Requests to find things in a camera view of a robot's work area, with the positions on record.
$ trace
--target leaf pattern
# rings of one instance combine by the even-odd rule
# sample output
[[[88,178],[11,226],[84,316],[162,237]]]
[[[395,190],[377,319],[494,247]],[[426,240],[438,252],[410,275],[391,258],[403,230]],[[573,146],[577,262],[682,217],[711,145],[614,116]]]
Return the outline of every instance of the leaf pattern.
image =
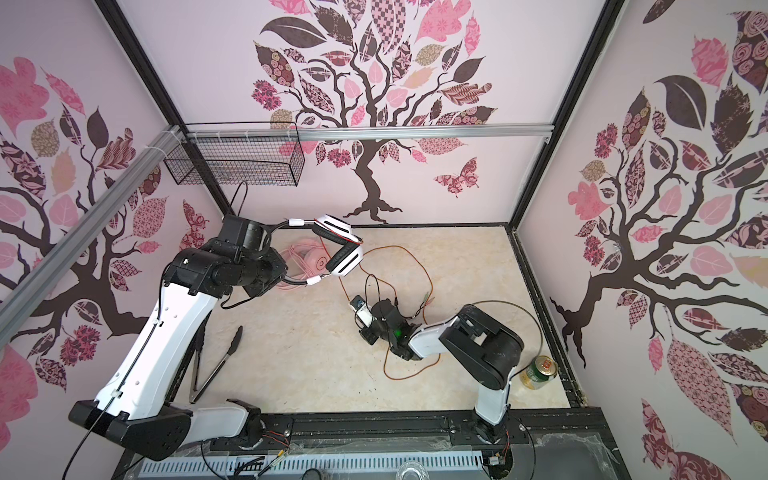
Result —
[[[58,153],[58,132],[53,126],[53,119],[35,127],[32,130],[30,142],[38,157],[53,157],[56,155]]]
[[[760,178],[766,165],[768,165],[768,148],[745,155],[729,164],[712,181],[725,188],[745,187]]]
[[[739,352],[751,352],[752,350],[759,349],[768,341],[768,333],[761,329],[737,328],[726,333],[718,340]]]
[[[692,346],[672,339],[667,365],[680,391],[733,437],[726,386],[707,358]]]
[[[454,151],[462,145],[466,145],[458,138],[422,138],[417,140],[416,143],[419,144],[424,152],[430,155],[447,154],[449,151]]]
[[[632,208],[640,200],[645,188],[645,163],[643,162],[643,148],[634,155],[624,177],[624,186],[627,189],[627,208]]]
[[[685,168],[696,171],[706,170],[712,166],[707,152],[702,147],[687,141],[681,143],[683,144],[683,165]]]
[[[736,404],[757,435],[768,442],[768,389],[762,386],[730,384]]]
[[[35,373],[43,382],[60,386],[67,391],[67,371],[59,362],[38,357],[35,360]]]
[[[720,98],[715,102],[715,118],[710,123],[712,138],[723,155],[728,155],[746,137],[752,124],[751,117],[749,96],[729,79],[728,86],[720,91]]]
[[[654,367],[654,373],[661,370],[664,361],[664,348],[661,345],[661,339],[655,336],[648,344],[648,359],[650,365]]]
[[[2,135],[0,142],[0,154],[11,175],[25,190],[42,200],[45,194],[45,175],[40,170],[40,165],[27,152],[8,142]]]
[[[657,81],[667,89],[667,115],[678,125],[701,130],[707,118],[707,98],[701,86],[684,75],[671,75]]]
[[[280,38],[296,48],[311,48],[326,42],[320,30],[306,20],[296,17],[275,18],[261,29],[261,33],[265,31],[277,33]]]
[[[738,33],[733,47],[733,69],[744,80],[763,93],[768,78],[766,52],[768,45],[768,14],[765,12],[734,12]]]
[[[470,85],[464,83],[441,90],[440,93],[457,105],[476,104],[479,101],[480,95],[490,92],[491,88],[493,88],[493,85],[490,83],[481,87],[478,87],[477,84]]]
[[[395,59],[392,60],[392,81],[404,78],[409,68],[411,68],[411,45],[406,40],[397,49]]]
[[[742,223],[725,241],[742,248],[765,248],[768,243],[768,214],[755,215]]]
[[[768,383],[768,373],[746,357],[736,353],[710,353],[710,359],[728,375],[748,382]]]
[[[81,300],[74,305],[74,311],[86,322],[101,325],[98,314],[98,306],[90,300]]]
[[[303,78],[300,78],[299,81],[301,82],[301,88],[304,89],[304,93],[312,105],[318,107],[320,110],[327,111],[330,114],[334,113],[333,103],[324,91],[320,90],[315,85],[304,81]]]
[[[687,257],[688,255],[673,255],[672,253],[664,255],[659,259],[659,264],[656,265],[656,273],[661,275],[674,271]]]
[[[666,170],[672,166],[670,155],[661,145],[655,142],[650,143],[650,157],[648,160],[650,165],[656,170]]]
[[[443,48],[445,48],[445,45],[438,45],[436,43],[426,45],[416,54],[415,62],[422,67],[431,65],[440,56]]]

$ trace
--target floor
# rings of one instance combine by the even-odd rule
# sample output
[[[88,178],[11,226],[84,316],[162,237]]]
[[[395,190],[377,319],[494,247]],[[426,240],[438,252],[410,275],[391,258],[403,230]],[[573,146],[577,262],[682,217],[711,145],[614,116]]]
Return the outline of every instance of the floor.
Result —
[[[355,233],[363,238],[366,251],[400,245],[421,261],[435,285],[434,300],[425,311],[428,323],[448,319],[466,303],[479,300],[507,300],[533,312],[503,227],[369,228]],[[308,230],[281,230],[275,233],[272,245],[282,250],[312,235]],[[372,252],[362,265],[395,286],[404,315],[415,312],[429,291],[424,271],[400,249]],[[351,297],[363,295],[365,278],[359,268],[343,278]],[[391,288],[381,287],[382,298],[392,299]],[[233,301],[244,298],[242,290],[236,289]],[[370,286],[369,301],[373,304],[375,300],[376,287]],[[523,339],[521,364],[527,364],[539,350],[539,332],[531,318],[505,304],[480,307]],[[244,327],[240,348],[198,405],[215,405],[234,397],[263,412],[474,408],[477,382],[449,354],[414,378],[387,379],[382,371],[387,344],[380,340],[369,346],[360,337],[335,277],[297,290],[275,288],[232,310],[217,307],[207,326],[201,381],[227,350],[239,325]],[[541,352],[548,355],[546,343]],[[390,355],[387,373],[396,378],[407,376],[435,359],[406,362]],[[179,402],[187,402],[189,377],[188,371]],[[539,390],[527,389],[515,379],[509,403],[512,408],[568,407],[559,379]]]

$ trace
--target green can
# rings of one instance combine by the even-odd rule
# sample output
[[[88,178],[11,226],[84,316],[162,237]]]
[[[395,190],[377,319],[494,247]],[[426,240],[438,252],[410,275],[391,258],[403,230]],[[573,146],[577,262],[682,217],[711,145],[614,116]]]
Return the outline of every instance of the green can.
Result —
[[[536,357],[520,374],[520,381],[531,390],[540,389],[558,374],[558,364],[546,355]]]

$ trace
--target wire basket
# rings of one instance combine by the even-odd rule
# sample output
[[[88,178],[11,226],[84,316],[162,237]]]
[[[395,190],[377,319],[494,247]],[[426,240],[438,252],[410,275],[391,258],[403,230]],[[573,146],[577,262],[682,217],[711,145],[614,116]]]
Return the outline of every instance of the wire basket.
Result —
[[[267,123],[280,131],[270,130],[268,135],[263,134],[264,131],[259,135],[259,131],[224,130],[188,134],[187,140],[165,159],[165,166],[176,183],[200,185],[213,181],[220,185],[246,182],[297,186],[304,168],[304,152],[296,124],[249,123]]]

